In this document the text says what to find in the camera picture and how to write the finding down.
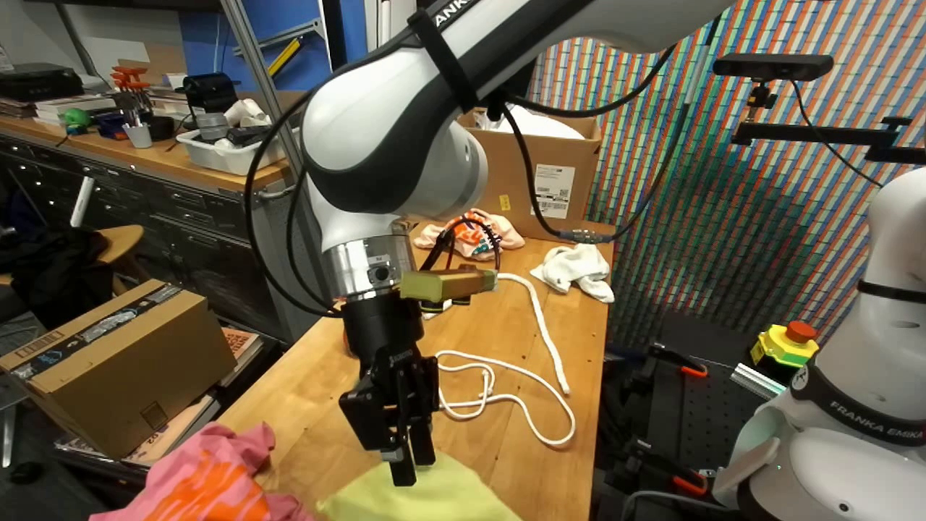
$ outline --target white cord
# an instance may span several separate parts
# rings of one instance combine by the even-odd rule
[[[514,405],[523,410],[523,420],[527,420],[530,431],[533,431],[543,447],[561,449],[561,447],[568,447],[568,442],[575,436],[575,413],[574,413],[569,403],[564,400],[564,396],[569,396],[569,383],[568,383],[568,371],[564,371],[564,364],[561,364],[558,347],[555,347],[555,342],[554,342],[554,335],[549,335],[549,329],[546,329],[546,319],[543,319],[543,309],[541,309],[538,289],[536,289],[527,277],[513,274],[513,271],[499,271],[499,280],[513,280],[513,284],[522,284],[522,287],[527,289],[530,308],[533,308],[533,315],[538,319],[538,329],[541,329],[543,347],[546,347],[546,354],[549,354],[549,358],[554,358],[554,371],[555,371],[555,380],[558,380],[561,394],[558,394],[546,380],[541,380],[538,374],[533,374],[533,371],[527,371],[527,368],[517,368],[517,364],[510,364],[510,361],[503,361],[503,358],[477,357],[477,354],[462,354],[462,351],[438,351],[435,357],[438,357],[438,368],[439,368],[439,371],[446,371],[446,374],[480,371],[480,377],[483,377],[483,387],[480,387],[477,400],[446,400],[446,396],[444,396],[444,387],[439,387],[439,392],[438,392],[439,407],[444,407],[451,420],[465,423],[465,420],[480,416],[480,413],[486,410],[486,405],[493,405],[493,403],[514,403]],[[514,371],[514,374],[522,374],[522,377],[543,386],[543,387],[555,396],[555,403],[561,405],[561,410],[564,410],[568,420],[569,420],[568,435],[561,435],[561,436],[543,436],[541,428],[536,425],[527,403],[523,403],[517,394],[496,394],[496,368],[493,368],[493,364],[496,364],[496,368]]]
[[[541,308],[538,289],[536,289],[527,277],[522,277],[522,274],[514,274],[514,271],[499,271],[499,280],[514,280],[514,284],[522,284],[522,287],[527,289],[533,315],[538,319],[541,338],[543,338],[543,347],[546,347],[546,354],[549,354],[555,380],[558,380],[558,392],[561,392],[564,396],[569,396],[569,380],[568,380],[568,371],[564,371],[564,364],[561,364],[558,347],[555,347],[555,342],[554,342],[554,335],[549,335],[549,329],[546,329],[546,319],[543,319],[543,308]]]
[[[523,420],[527,420],[530,431],[533,431],[543,447],[561,449],[561,447],[568,447],[568,442],[575,436],[575,413],[574,413],[569,403],[568,403],[546,380],[541,380],[538,374],[533,374],[533,371],[527,371],[527,368],[517,368],[517,364],[510,364],[510,361],[503,361],[503,358],[488,358],[488,357],[477,357],[477,354],[438,351],[435,357],[438,357],[438,368],[446,371],[446,374],[461,374],[461,371],[480,371],[480,374],[483,374],[483,387],[480,387],[480,396],[477,396],[477,400],[454,400],[454,403],[451,403],[451,400],[444,396],[444,387],[438,392],[439,407],[444,407],[451,420],[465,423],[465,420],[480,416],[480,413],[486,410],[486,405],[493,405],[493,403],[514,403],[514,405],[523,410]],[[449,364],[449,361],[446,361],[449,357],[468,358],[468,361],[462,361],[462,364]],[[564,410],[568,420],[569,420],[568,435],[561,435],[561,436],[543,436],[541,428],[536,425],[527,403],[523,403],[517,394],[496,394],[496,368],[493,368],[493,364],[507,368],[507,371],[514,371],[514,374],[522,374],[522,377],[543,386],[543,387],[555,396],[555,403],[561,405],[561,410]]]

